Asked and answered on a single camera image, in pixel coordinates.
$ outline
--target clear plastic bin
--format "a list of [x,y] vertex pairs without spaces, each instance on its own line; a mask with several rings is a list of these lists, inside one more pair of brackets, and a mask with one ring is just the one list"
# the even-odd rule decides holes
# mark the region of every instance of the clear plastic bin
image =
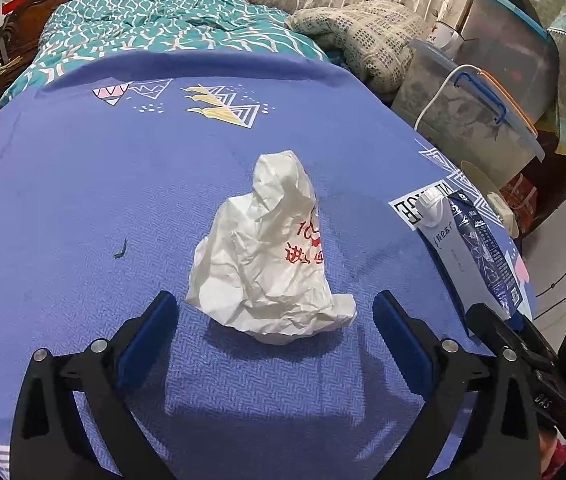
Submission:
[[[394,99],[392,110],[414,126],[444,79],[458,65],[441,51],[420,40],[410,40],[414,58]],[[522,126],[511,102],[488,98],[470,79],[452,79],[428,109],[418,132],[457,166],[467,160],[499,188],[521,171],[543,148]],[[497,124],[496,120],[505,115]]]
[[535,123],[556,96],[552,37],[508,0],[473,0],[455,61],[487,70]]

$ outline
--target blue handle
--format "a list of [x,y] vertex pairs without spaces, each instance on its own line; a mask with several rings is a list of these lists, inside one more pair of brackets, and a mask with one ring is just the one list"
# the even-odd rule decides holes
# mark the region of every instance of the blue handle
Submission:
[[484,85],[483,83],[479,83],[479,81],[477,81],[474,77],[472,77],[468,72],[459,72],[457,74],[457,76],[454,79],[454,86],[455,87],[458,87],[458,80],[461,79],[462,77],[467,77],[468,81],[470,81],[470,83],[472,83],[474,86],[476,86],[476,88],[478,89],[479,92],[481,92],[490,101],[492,101],[496,105],[497,108],[499,108],[499,110],[501,111],[501,115],[500,115],[500,117],[497,117],[494,120],[494,122],[496,124],[501,124],[503,122],[503,120],[505,119],[505,114],[508,112],[508,110],[505,107],[505,105],[503,104],[503,101],[501,101],[499,99],[499,96],[497,94],[495,94],[494,92],[492,92],[492,90],[487,88],[487,86]]

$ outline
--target milk carton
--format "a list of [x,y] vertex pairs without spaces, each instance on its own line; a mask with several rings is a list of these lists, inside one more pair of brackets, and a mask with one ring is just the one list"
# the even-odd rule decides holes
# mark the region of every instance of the milk carton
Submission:
[[439,255],[465,312],[485,303],[509,319],[522,301],[508,262],[486,222],[461,191],[445,196],[430,187],[419,196],[417,227]]

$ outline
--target crumpled white paper bag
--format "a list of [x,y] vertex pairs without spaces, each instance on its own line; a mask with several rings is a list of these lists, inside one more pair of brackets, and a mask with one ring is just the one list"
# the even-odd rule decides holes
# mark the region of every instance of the crumpled white paper bag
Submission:
[[186,301],[276,345],[349,325],[354,297],[330,291],[316,196],[297,156],[260,156],[252,186],[220,206],[197,245]]

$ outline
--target silver bolt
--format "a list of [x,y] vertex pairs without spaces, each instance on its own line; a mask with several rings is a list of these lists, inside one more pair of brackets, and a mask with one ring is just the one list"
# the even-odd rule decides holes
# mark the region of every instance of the silver bolt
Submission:
[[514,350],[510,349],[510,348],[504,348],[503,349],[503,357],[505,357],[508,361],[516,361],[517,360],[517,355],[514,352]]
[[446,352],[454,354],[454,352],[458,352],[458,343],[452,339],[445,339],[441,346]]
[[39,348],[34,352],[34,361],[40,363],[43,359],[47,357],[47,350],[44,348]]
[[90,350],[95,354],[100,354],[108,347],[108,342],[105,339],[96,339],[94,343],[90,345]]

